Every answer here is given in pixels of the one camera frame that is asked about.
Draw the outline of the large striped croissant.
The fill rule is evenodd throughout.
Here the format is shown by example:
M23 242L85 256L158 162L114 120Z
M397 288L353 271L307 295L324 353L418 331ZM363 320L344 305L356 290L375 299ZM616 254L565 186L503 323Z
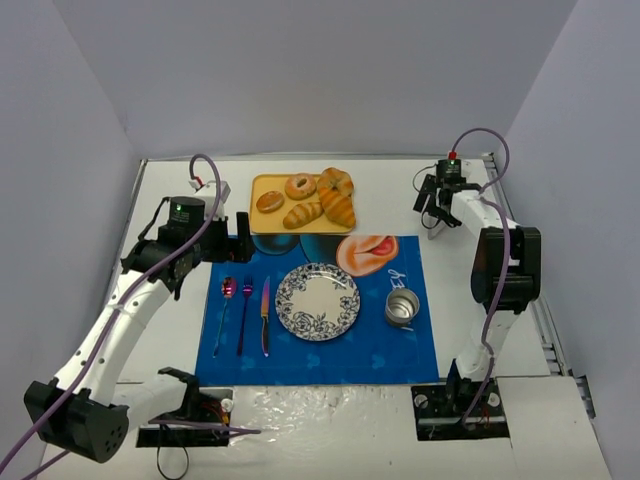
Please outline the large striped croissant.
M356 225L356 216L352 199L336 189L318 188L321 206L327 218L346 228Z

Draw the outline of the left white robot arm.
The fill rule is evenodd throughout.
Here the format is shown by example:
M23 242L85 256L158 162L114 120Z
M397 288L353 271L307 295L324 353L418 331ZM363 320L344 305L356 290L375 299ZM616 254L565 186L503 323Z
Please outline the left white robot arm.
M230 236L215 197L167 201L167 222L154 239L139 235L81 346L52 380L34 381L24 394L42 441L97 463L110 460L130 431L158 417L195 413L203 396L193 374L165 367L127 394L117 393L117 381L152 317L179 299L193 270L201 263L246 263L255 252L248 213L237 213L237 234Z

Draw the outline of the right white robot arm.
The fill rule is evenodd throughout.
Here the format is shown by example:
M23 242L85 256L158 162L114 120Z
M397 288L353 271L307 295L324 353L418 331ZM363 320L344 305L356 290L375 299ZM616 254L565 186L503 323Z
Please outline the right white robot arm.
M511 220L481 185L469 182L453 152L428 168L417 193L413 210L430 238L444 228L464 228L476 240L470 290L482 313L451 370L486 384L512 325L539 297L541 233Z

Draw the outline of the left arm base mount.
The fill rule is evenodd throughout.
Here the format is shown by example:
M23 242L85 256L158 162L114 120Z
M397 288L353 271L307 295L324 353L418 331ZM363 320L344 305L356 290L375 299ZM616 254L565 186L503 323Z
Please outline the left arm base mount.
M228 388L206 388L200 392L189 414L174 417L195 423L230 424L234 392ZM141 427L135 438L136 448L209 448L227 447L228 432L199 430L185 425L149 425Z

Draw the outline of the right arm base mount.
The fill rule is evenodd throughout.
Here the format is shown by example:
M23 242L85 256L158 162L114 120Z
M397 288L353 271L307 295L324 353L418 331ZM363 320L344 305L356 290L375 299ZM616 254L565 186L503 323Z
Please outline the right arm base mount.
M465 424L462 417L480 383L463 384L454 396L445 384L410 388L418 441L509 438L510 432L498 385L491 380Z

